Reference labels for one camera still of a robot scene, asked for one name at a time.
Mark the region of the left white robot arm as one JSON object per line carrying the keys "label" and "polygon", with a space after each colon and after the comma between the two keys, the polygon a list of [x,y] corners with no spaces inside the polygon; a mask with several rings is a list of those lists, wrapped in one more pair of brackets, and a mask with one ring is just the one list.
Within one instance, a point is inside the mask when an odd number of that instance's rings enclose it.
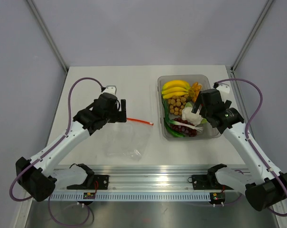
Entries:
{"label": "left white robot arm", "polygon": [[61,160],[78,144],[108,123],[127,121],[126,100],[102,93],[70,119],[66,132],[30,159],[16,162],[16,182],[36,201],[46,200],[56,188],[93,190],[97,187],[94,171],[85,164],[55,171]]}

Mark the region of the white cauliflower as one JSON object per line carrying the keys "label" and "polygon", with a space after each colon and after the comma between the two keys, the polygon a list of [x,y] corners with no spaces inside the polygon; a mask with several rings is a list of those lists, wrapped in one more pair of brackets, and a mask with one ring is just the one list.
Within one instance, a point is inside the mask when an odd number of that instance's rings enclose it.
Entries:
{"label": "white cauliflower", "polygon": [[187,120],[193,125],[199,125],[203,118],[200,116],[199,112],[192,113],[192,107],[188,106],[182,110],[182,120]]}

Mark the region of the orange yellow pepper cluster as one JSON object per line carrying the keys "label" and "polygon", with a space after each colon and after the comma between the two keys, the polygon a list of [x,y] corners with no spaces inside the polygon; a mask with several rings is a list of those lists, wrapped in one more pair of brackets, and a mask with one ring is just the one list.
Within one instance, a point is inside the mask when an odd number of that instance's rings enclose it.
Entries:
{"label": "orange yellow pepper cluster", "polygon": [[201,89],[202,85],[198,82],[193,83],[193,85],[189,88],[188,94],[193,102],[196,102]]}

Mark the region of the yellow banana bunch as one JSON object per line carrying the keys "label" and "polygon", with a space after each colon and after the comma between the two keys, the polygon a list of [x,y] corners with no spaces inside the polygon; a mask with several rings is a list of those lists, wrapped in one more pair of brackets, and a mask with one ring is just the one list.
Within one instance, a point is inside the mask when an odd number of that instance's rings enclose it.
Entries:
{"label": "yellow banana bunch", "polygon": [[172,98],[173,96],[183,96],[188,94],[190,84],[183,80],[172,80],[166,82],[162,86],[162,97],[164,99]]}

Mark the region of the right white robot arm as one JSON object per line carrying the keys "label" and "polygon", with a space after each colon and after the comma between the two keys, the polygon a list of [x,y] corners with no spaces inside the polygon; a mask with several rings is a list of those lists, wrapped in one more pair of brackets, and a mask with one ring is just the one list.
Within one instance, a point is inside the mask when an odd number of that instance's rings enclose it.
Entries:
{"label": "right white robot arm", "polygon": [[198,94],[193,106],[192,113],[196,112],[224,135],[250,171],[250,176],[246,177],[227,165],[215,165],[208,169],[206,175],[211,188],[224,185],[240,192],[256,211],[287,199],[287,172],[283,173],[269,162],[263,150],[254,145],[243,117],[231,107],[231,101],[223,101],[217,89],[204,90]]}

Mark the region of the clear zip top bag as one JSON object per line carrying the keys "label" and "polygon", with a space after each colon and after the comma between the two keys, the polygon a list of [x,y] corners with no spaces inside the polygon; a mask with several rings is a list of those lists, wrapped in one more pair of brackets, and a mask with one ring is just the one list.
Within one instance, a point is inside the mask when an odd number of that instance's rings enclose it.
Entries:
{"label": "clear zip top bag", "polygon": [[154,123],[128,118],[125,123],[105,126],[103,151],[108,157],[139,161],[145,153]]}

